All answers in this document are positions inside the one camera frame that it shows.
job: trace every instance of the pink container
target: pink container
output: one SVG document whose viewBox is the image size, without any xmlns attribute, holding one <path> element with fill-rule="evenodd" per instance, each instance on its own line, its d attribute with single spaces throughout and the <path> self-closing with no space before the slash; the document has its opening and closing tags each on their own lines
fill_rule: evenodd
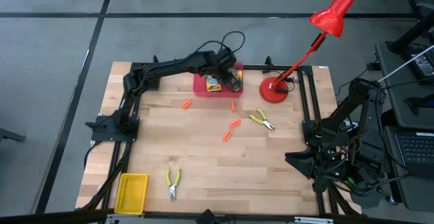
<svg viewBox="0 0 434 224">
<path fill-rule="evenodd" d="M 238 70 L 243 70 L 243 64 L 241 62 L 236 62 L 233 67 Z M 244 91 L 244 85 L 242 85 L 241 90 L 239 92 L 232 92 L 226 88 L 226 86 L 222 86 L 221 92 L 208 92 L 206 90 L 206 80 L 205 76 L 200 77 L 198 74 L 195 74 L 195 78 L 193 79 L 193 91 L 196 96 L 201 97 L 214 97 L 214 98 L 239 98 Z"/>
</svg>

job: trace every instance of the yellow container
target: yellow container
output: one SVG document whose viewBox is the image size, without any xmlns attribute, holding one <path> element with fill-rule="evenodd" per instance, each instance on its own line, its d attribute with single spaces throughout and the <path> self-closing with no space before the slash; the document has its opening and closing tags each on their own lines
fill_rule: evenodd
<svg viewBox="0 0 434 224">
<path fill-rule="evenodd" d="M 115 213 L 142 214 L 147 187 L 147 174 L 123 173 L 117 189 Z"/>
</svg>

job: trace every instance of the wooden tabletop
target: wooden tabletop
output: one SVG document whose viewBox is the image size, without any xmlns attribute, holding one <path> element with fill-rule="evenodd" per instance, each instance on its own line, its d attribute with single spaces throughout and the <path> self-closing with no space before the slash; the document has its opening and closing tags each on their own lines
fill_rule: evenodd
<svg viewBox="0 0 434 224">
<path fill-rule="evenodd" d="M 113 63 L 101 113 L 109 115 L 119 106 L 122 78 L 130 67 L 130 62 Z M 327 117 L 336 108 L 330 72 L 327 67 L 313 67 L 313 73 L 321 116 Z M 306 149 L 300 88 L 296 84 L 284 102 L 268 103 L 260 97 L 259 85 L 273 75 L 244 71 L 244 93 L 234 99 L 235 112 L 231 111 L 231 98 L 196 97 L 193 75 L 189 73 L 163 77 L 159 91 L 142 95 L 140 129 L 128 172 L 149 175 L 145 212 L 203 212 L 209 208 L 214 213 L 318 214 L 312 180 L 286 163 L 284 156 L 286 152 Z M 307 77 L 304 79 L 314 118 L 309 83 Z M 182 110 L 186 99 L 193 102 Z M 275 125 L 274 131 L 249 119 L 257 107 Z M 225 143 L 223 134 L 234 119 L 240 119 L 241 125 Z M 113 145 L 103 142 L 90 153 L 77 207 L 87 204 L 106 180 Z M 174 179 L 179 168 L 182 178 L 176 201 L 170 202 L 165 172 L 170 169 Z M 111 191 L 111 207 L 116 192 L 117 181 Z M 343 195 L 360 210 L 348 194 Z M 328 196 L 324 196 L 326 210 L 330 211 Z"/>
</svg>

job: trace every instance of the lamp base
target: lamp base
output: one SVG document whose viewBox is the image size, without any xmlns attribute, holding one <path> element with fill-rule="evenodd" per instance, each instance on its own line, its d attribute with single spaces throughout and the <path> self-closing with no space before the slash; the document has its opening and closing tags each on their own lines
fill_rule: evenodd
<svg viewBox="0 0 434 224">
<path fill-rule="evenodd" d="M 268 77 L 262 81 L 259 87 L 261 97 L 267 102 L 279 103 L 283 102 L 288 96 L 287 92 L 276 92 L 273 87 L 273 83 L 277 80 L 277 77 Z M 288 85 L 283 81 L 277 85 L 276 88 L 288 91 Z"/>
</svg>

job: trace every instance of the green-handled pliers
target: green-handled pliers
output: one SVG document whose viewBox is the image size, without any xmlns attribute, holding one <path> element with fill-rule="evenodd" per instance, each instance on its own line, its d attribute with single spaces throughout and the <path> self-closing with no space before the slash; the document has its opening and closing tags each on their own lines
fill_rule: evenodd
<svg viewBox="0 0 434 224">
<path fill-rule="evenodd" d="M 258 119 L 254 115 L 249 115 L 250 119 L 252 119 L 254 122 L 256 122 L 260 125 L 266 126 L 270 130 L 274 130 L 275 126 L 267 120 L 267 117 L 265 116 L 264 111 L 262 111 L 259 108 L 256 108 L 256 111 L 260 114 L 262 119 Z"/>
<path fill-rule="evenodd" d="M 168 169 L 167 172 L 165 173 L 165 182 L 169 187 L 170 201 L 176 200 L 176 187 L 178 186 L 180 179 L 181 179 L 181 169 L 178 169 L 176 173 L 176 180 L 174 184 L 170 182 L 170 170 Z"/>
</svg>

